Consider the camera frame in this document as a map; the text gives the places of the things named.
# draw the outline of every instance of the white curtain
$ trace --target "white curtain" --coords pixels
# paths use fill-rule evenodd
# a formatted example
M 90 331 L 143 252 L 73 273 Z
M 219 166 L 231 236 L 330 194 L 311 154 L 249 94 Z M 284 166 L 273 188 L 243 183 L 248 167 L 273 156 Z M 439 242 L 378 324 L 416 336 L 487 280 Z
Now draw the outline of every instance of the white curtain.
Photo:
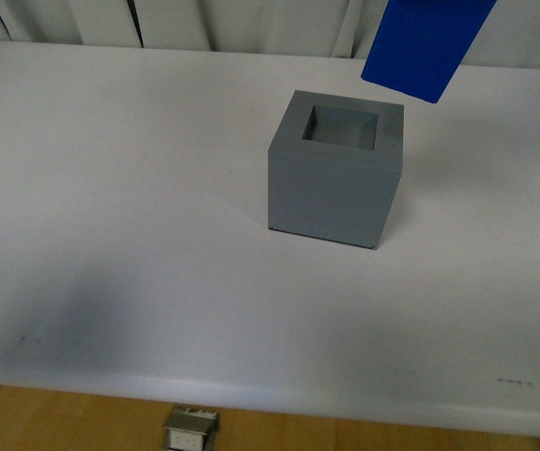
M 0 0 L 0 39 L 365 58 L 387 0 Z M 540 68 L 540 0 L 499 0 L 465 64 Z

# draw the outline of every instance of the cube top opening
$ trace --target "cube top opening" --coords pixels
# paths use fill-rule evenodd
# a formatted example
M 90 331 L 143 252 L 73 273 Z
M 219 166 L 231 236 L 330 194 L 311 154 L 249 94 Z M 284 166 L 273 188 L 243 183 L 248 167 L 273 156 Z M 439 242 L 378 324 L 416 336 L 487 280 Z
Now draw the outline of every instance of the cube top opening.
M 374 150 L 378 114 L 314 105 L 302 139 Z

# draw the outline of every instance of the white table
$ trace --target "white table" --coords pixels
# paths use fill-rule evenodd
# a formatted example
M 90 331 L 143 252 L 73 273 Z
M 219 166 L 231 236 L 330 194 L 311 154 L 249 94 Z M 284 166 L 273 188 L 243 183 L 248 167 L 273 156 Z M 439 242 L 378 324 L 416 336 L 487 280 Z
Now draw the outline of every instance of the white table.
M 0 383 L 540 435 L 540 70 L 0 43 Z M 377 251 L 267 229 L 295 89 L 406 105 Z

